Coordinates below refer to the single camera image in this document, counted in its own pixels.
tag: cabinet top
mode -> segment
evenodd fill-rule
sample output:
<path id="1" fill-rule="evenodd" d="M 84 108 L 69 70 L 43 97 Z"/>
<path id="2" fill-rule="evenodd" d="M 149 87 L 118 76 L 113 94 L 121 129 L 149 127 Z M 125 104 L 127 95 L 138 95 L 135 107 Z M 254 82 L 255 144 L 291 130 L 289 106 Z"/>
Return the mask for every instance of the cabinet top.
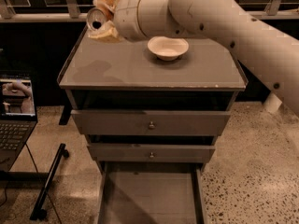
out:
<path id="1" fill-rule="evenodd" d="M 187 39 L 189 50 L 172 62 L 157 59 L 148 41 L 107 44 L 87 33 L 59 80 L 67 90 L 232 90 L 247 80 L 230 52 L 210 39 Z"/>

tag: laptop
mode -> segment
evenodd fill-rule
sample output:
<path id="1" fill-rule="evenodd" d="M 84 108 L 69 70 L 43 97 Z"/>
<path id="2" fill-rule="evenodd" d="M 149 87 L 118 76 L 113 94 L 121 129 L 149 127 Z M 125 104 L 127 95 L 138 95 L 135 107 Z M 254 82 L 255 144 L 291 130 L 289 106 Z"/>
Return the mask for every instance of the laptop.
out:
<path id="1" fill-rule="evenodd" d="M 37 124 L 32 80 L 0 71 L 0 172 L 8 172 Z"/>

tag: white bowl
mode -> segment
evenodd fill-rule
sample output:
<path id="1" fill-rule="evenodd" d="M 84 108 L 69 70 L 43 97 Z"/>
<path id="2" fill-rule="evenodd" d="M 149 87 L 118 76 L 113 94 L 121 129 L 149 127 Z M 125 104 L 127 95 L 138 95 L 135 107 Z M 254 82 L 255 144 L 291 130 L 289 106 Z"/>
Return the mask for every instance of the white bowl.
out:
<path id="1" fill-rule="evenodd" d="M 189 44 L 185 39 L 155 36 L 149 41 L 148 48 L 161 60 L 173 61 L 188 50 Z"/>

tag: floor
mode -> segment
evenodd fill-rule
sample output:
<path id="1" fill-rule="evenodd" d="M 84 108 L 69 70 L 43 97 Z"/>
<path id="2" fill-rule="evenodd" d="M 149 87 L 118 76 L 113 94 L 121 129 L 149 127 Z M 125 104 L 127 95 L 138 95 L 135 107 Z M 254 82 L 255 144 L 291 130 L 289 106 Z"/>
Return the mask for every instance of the floor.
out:
<path id="1" fill-rule="evenodd" d="M 62 223 L 94 223 L 101 174 L 73 120 L 58 125 L 61 113 L 61 107 L 38 108 L 39 122 L 28 147 L 39 172 L 47 172 L 58 146 L 66 144 L 70 157 L 58 167 L 50 199 Z M 207 223 L 299 223 L 298 131 L 299 118 L 285 107 L 270 114 L 260 103 L 234 104 L 201 177 Z M 34 170 L 25 147 L 12 171 Z M 38 193 L 38 186 L 8 185 L 0 223 L 60 223 L 48 198 L 47 218 L 29 220 Z M 0 203 L 4 199 L 1 186 Z"/>

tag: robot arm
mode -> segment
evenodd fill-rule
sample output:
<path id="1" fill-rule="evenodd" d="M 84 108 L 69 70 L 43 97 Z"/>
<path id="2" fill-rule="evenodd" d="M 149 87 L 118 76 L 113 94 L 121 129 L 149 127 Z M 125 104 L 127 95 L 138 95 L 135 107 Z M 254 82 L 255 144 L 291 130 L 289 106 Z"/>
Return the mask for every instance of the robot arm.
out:
<path id="1" fill-rule="evenodd" d="M 299 41 L 235 0 L 119 0 L 113 12 L 113 29 L 129 41 L 157 35 L 217 41 L 299 116 Z"/>

